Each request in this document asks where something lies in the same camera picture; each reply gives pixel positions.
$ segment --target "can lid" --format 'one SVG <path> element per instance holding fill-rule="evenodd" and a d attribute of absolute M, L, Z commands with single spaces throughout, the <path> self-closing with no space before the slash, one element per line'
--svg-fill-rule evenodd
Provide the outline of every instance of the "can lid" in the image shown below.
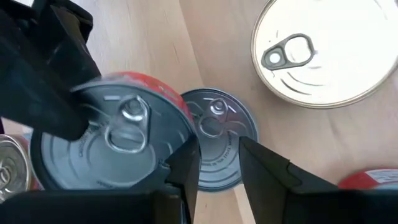
<path fill-rule="evenodd" d="M 25 192 L 30 185 L 30 169 L 22 146 L 12 137 L 0 134 L 0 203 Z"/>
<path fill-rule="evenodd" d="M 194 117 L 201 148 L 199 189 L 233 188 L 241 181 L 239 137 L 258 139 L 252 116 L 239 100 L 220 90 L 192 90 L 182 98 Z"/>
<path fill-rule="evenodd" d="M 398 56 L 394 0 L 271 0 L 252 59 L 281 98 L 311 108 L 354 103 L 391 74 Z"/>
<path fill-rule="evenodd" d="M 172 102 L 125 80 L 87 83 L 73 94 L 90 123 L 83 137 L 32 136 L 32 165 L 45 189 L 132 187 L 194 132 Z"/>

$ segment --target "wooden table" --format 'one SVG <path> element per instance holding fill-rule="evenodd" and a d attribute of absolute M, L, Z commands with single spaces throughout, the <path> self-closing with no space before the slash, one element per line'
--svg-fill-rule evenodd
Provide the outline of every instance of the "wooden table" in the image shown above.
<path fill-rule="evenodd" d="M 398 166 L 397 75 L 344 108 L 310 110 L 282 101 L 251 61 L 252 29 L 267 0 L 75 2 L 94 16 L 88 48 L 103 74 L 134 70 L 181 93 L 204 86 L 227 91 L 253 111 L 261 144 L 332 183 L 357 170 Z M 199 192 L 195 223 L 254 223 L 243 186 Z"/>

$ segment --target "ring pull tab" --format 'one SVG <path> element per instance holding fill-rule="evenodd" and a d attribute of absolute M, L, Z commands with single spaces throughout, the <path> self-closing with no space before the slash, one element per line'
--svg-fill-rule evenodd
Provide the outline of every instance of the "ring pull tab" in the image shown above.
<path fill-rule="evenodd" d="M 11 171 L 9 167 L 0 167 L 0 192 L 7 187 L 11 181 Z"/>
<path fill-rule="evenodd" d="M 228 115 L 228 105 L 226 102 L 217 98 L 209 103 L 209 106 L 199 119 L 200 131 L 209 138 L 218 138 L 224 133 L 223 124 Z"/>
<path fill-rule="evenodd" d="M 148 145 L 150 108 L 138 95 L 123 98 L 105 129 L 105 142 L 113 150 L 140 153 Z"/>

